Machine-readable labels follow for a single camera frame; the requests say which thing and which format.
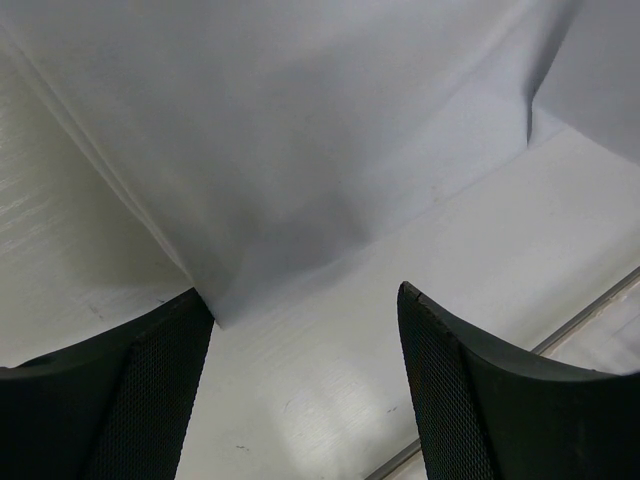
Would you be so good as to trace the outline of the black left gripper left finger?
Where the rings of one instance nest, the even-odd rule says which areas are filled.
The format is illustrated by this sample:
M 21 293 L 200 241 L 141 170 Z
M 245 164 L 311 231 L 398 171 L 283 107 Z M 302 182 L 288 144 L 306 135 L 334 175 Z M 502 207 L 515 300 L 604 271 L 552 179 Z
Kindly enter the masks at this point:
M 190 289 L 1 370 L 4 479 L 172 479 L 214 317 Z

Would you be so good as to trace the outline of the white skirt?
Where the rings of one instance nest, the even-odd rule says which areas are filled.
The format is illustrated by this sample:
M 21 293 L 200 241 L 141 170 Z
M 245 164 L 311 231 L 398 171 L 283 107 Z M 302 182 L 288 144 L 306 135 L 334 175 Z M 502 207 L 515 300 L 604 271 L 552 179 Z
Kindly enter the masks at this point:
M 584 272 L 639 228 L 639 171 L 533 95 L 562 1 L 5 1 L 1 62 L 51 111 L 59 195 L 117 289 L 184 272 L 235 319 L 406 224 L 434 272 Z

